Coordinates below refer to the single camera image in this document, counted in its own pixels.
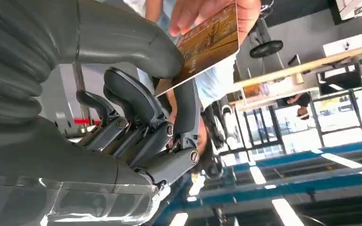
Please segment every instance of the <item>computer monitor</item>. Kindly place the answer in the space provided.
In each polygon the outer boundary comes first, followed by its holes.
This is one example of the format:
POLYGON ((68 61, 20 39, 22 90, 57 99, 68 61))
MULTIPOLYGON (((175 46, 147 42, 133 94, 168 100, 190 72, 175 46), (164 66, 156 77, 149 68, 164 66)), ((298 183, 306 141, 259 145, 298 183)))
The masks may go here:
POLYGON ((317 82, 321 95, 337 93, 362 87, 362 77, 358 64, 317 73, 317 82))

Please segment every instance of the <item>light blue shirt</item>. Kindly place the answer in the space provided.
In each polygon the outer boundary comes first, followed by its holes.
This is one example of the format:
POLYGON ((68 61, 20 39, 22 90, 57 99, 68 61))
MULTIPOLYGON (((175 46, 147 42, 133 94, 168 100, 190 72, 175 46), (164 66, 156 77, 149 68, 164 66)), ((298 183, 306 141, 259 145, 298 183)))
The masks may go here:
MULTIPOLYGON (((179 37, 173 37, 169 34, 170 18, 176 0, 164 0, 163 12, 157 22, 157 25, 176 43, 179 37)), ((203 108, 208 107, 214 101, 221 99, 232 88, 234 83, 234 62, 236 55, 222 60, 214 67, 208 69, 202 74, 195 77, 197 91, 203 108)), ((153 92, 152 82, 148 80, 148 76, 141 70, 138 70, 142 83, 153 92)))

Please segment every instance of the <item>card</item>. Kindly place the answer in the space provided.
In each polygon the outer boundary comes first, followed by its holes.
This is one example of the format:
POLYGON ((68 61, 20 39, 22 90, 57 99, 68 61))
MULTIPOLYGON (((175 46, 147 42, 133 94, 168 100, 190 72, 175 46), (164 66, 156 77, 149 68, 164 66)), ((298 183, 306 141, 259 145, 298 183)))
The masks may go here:
POLYGON ((239 50, 236 3, 187 32, 178 40, 177 47, 184 55, 184 68, 174 79, 160 80, 155 90, 156 97, 200 75, 239 50))

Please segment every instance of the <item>white cabinet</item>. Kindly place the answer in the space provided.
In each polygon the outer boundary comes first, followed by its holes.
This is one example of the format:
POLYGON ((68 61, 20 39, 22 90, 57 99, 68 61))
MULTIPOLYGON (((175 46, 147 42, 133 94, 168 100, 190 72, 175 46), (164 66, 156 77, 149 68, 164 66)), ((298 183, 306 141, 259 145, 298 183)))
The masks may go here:
POLYGON ((362 0, 336 0, 342 20, 362 16, 362 0))
POLYGON ((324 48, 325 56, 331 56, 338 53, 343 53, 348 50, 362 47, 362 34, 331 42, 322 46, 324 48))

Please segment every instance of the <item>human finger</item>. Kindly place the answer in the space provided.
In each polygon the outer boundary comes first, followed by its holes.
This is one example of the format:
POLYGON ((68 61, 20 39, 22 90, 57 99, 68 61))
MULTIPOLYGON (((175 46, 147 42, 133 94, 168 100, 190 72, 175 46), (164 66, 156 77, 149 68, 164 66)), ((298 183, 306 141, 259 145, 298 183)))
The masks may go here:
POLYGON ((177 23, 181 15, 181 11, 184 7, 185 0, 177 0, 173 11, 171 13, 169 33, 172 36, 178 36, 180 34, 181 29, 178 27, 177 23))
POLYGON ((206 0, 200 7, 199 15, 195 20, 195 24, 198 25, 207 20, 231 2, 233 2, 233 0, 206 0))
POLYGON ((204 0, 187 0, 184 3, 184 7, 181 10, 177 23, 178 27, 181 28, 182 31, 188 31, 193 25, 203 2, 204 0))
POLYGON ((260 0, 237 0, 239 43, 245 39, 260 15, 260 0))

